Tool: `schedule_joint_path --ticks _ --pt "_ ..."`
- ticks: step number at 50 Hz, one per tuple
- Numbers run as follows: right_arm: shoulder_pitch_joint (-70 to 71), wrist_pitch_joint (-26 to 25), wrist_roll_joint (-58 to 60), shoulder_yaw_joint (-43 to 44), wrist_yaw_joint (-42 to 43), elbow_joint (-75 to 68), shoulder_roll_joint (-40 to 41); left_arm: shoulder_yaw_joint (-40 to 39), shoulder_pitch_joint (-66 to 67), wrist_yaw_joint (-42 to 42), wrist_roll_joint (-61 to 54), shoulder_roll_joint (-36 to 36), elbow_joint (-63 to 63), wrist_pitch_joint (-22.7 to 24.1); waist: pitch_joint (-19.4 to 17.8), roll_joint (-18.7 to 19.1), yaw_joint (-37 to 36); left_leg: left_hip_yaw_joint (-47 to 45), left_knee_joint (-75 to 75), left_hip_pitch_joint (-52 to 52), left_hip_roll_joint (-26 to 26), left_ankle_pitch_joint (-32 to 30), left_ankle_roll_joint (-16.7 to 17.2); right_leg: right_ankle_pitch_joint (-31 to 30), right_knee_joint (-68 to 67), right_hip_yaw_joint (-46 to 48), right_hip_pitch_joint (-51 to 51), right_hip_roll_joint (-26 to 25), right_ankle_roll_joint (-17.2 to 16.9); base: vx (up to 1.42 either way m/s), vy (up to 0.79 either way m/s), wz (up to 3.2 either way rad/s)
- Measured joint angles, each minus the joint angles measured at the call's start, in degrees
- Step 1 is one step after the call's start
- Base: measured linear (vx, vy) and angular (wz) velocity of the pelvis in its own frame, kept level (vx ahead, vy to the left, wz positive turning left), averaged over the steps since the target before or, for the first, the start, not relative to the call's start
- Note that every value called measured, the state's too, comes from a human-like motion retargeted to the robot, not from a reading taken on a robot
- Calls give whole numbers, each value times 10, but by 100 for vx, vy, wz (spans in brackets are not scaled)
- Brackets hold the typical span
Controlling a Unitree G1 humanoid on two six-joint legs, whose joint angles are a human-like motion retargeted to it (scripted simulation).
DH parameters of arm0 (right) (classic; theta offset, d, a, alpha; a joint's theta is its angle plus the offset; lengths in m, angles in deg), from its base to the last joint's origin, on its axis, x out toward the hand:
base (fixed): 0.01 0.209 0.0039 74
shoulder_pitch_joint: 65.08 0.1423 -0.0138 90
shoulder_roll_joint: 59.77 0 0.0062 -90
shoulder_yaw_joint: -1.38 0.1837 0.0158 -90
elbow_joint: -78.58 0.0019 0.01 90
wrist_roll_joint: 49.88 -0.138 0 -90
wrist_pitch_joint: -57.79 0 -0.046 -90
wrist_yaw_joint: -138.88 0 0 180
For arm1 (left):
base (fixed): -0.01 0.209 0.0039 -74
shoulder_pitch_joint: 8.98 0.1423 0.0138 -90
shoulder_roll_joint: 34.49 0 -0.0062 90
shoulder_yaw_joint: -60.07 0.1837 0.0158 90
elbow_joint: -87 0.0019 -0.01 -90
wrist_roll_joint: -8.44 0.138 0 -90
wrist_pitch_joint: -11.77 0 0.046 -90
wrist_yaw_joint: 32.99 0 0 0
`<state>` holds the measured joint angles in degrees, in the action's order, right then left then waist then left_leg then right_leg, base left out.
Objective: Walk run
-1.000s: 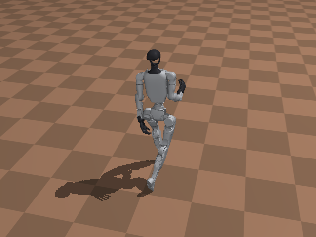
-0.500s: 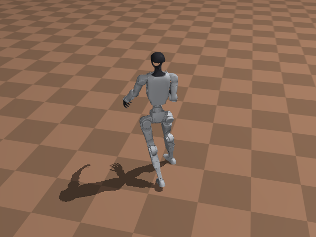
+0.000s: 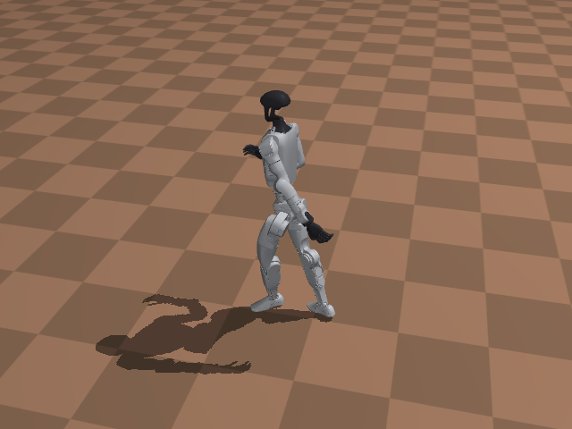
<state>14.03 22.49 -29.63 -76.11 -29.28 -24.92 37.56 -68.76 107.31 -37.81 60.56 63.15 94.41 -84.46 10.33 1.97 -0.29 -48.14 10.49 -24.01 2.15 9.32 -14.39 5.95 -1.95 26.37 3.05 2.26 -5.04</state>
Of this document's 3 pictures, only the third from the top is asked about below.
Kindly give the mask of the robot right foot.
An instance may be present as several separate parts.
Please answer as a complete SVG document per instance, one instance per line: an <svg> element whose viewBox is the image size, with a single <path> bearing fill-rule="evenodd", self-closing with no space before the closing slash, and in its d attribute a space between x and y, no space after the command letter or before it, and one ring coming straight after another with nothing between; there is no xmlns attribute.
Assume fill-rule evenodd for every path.
<svg viewBox="0 0 572 429"><path fill-rule="evenodd" d="M320 304L321 304L321 303L320 303ZM311 311L313 311L313 312L315 312L315 313L319 313L319 314L325 315L325 316L327 316L327 317L332 317L332 316L334 316L334 315L335 315L335 310L334 310L333 306L330 305L330 304L327 305L325 302L324 302L324 305L325 305L325 307L319 307L319 303L318 303L318 302L309 302L309 303L307 303L307 307L308 307Z"/></svg>

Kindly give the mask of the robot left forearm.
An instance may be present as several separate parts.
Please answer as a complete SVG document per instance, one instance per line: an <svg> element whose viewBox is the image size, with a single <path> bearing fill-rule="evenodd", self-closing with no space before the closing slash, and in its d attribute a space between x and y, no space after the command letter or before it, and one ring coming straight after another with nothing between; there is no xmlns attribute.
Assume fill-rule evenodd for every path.
<svg viewBox="0 0 572 429"><path fill-rule="evenodd" d="M309 220L305 216L307 211L304 204L301 203L297 196L297 191L286 180L279 180L277 182L277 189L283 194L283 199L291 208L294 215L298 217L301 223L307 223ZM308 211L307 211L308 212Z"/></svg>

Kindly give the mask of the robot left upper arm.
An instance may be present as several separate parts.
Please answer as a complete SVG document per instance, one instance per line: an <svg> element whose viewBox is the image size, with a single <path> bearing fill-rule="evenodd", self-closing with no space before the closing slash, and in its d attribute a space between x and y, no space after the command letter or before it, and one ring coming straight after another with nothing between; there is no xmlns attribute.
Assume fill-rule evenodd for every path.
<svg viewBox="0 0 572 429"><path fill-rule="evenodd" d="M286 180L290 184L290 179L282 164L282 160L278 155L279 148L277 143L274 141L273 137L268 137L262 141L258 149L260 155L265 159L271 172L277 177L277 180L273 184L274 190L278 193L281 193L277 189L277 182L279 180Z"/></svg>

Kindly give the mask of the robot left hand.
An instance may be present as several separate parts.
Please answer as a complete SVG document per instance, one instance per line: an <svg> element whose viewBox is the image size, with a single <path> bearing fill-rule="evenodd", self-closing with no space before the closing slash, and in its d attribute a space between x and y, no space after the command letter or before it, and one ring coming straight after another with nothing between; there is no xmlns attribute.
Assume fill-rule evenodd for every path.
<svg viewBox="0 0 572 429"><path fill-rule="evenodd" d="M302 223L302 225L307 227L308 236L311 240L316 240L319 243L324 243L331 239L333 234L328 234L322 229L321 226L314 223L314 218L309 212L306 211L305 216L309 221L307 223Z"/></svg>

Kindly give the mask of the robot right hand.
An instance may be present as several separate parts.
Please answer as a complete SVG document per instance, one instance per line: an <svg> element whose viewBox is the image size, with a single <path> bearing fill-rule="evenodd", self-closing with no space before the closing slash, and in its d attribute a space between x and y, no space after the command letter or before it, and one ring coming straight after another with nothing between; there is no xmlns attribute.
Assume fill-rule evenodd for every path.
<svg viewBox="0 0 572 429"><path fill-rule="evenodd" d="M254 145L251 145L251 144L250 144L250 145L246 145L246 146L243 148L243 150L244 150L243 153L245 153L246 151L248 151L248 152L246 152L246 153L244 154L244 156L245 156L246 154L251 154L251 155L253 155L253 156L256 156L256 157L259 158L259 159L262 159L262 156L261 156L260 153L259 153L258 146L254 146Z"/></svg>

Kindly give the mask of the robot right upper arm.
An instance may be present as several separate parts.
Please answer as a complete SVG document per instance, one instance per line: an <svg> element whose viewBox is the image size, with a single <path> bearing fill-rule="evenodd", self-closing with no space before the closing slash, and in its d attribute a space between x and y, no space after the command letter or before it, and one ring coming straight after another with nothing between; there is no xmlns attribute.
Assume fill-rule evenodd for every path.
<svg viewBox="0 0 572 429"><path fill-rule="evenodd" d="M289 124L291 124L291 125L295 128L295 130L296 130L296 132L297 132L297 144L298 144L298 167L297 167L297 169L299 169L299 168L302 167L302 166L305 164L305 162L306 162L305 157L304 157L304 154L303 154L303 148L302 148L302 145L301 145L301 141L300 141L300 138L299 138L299 126L298 126L296 123L289 123Z"/></svg>

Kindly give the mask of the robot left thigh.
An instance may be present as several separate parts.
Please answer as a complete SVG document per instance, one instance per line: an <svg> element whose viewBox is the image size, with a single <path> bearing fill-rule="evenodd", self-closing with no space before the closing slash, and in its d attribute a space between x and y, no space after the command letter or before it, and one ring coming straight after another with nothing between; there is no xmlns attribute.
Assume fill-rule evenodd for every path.
<svg viewBox="0 0 572 429"><path fill-rule="evenodd" d="M270 214L266 219L257 239L257 256L263 269L266 271L272 262L281 261L275 255L278 248L279 237L282 237L289 227L289 214L280 211L278 215Z"/></svg>

